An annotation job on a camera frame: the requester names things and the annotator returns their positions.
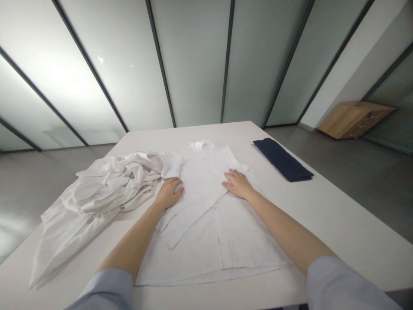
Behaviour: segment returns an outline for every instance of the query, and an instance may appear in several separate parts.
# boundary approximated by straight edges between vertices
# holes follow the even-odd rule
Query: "shirt sleeve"
[[[66,310],[132,310],[132,276],[121,269],[105,269],[95,274],[80,297]]]
[[[342,260],[323,256],[307,272],[310,309],[402,310],[390,297]]]

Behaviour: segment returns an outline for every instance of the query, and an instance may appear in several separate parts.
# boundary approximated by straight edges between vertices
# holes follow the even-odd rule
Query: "folded navy fabric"
[[[273,139],[254,141],[255,146],[290,182],[311,180],[314,174],[305,169]]]

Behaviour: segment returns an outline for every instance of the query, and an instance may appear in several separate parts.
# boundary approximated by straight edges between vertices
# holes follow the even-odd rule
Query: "person's right hand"
[[[230,169],[229,172],[225,172],[225,176],[231,181],[232,184],[222,182],[222,185],[234,195],[248,199],[248,197],[256,193],[256,190],[248,182],[247,177],[236,169]]]

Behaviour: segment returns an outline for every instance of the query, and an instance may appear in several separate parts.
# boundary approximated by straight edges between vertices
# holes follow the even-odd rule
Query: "frosted glass wall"
[[[1,117],[41,149],[83,143],[0,56]]]
[[[32,147],[30,145],[20,140],[17,136],[0,124],[0,151],[16,151],[31,148]]]
[[[262,126],[307,4],[235,2],[224,122]]]
[[[220,122],[230,3],[152,0],[178,127]]]
[[[367,0],[316,0],[267,126],[296,123]]]
[[[145,0],[62,6],[128,129],[172,127]]]
[[[50,0],[0,0],[0,45],[89,144],[125,134]]]

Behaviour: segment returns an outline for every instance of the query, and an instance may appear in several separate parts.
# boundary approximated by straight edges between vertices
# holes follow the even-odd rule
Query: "wooden drawer unit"
[[[318,129],[336,139],[355,139],[394,110],[367,101],[342,102]]]

